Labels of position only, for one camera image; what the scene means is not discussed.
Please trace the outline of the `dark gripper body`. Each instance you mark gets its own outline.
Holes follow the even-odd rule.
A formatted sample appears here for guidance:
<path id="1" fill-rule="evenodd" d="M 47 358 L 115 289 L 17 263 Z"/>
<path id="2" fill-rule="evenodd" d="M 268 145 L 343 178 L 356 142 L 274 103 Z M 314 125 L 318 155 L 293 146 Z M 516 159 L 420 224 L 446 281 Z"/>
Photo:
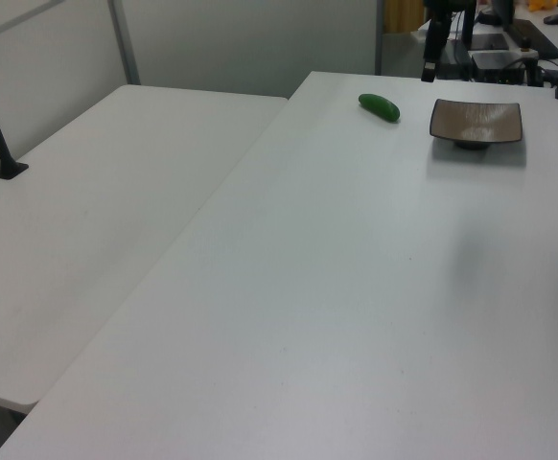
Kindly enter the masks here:
<path id="1" fill-rule="evenodd" d="M 434 17 L 428 27 L 424 51 L 424 62 L 435 63 L 441 58 L 449 35 L 449 18 Z"/>

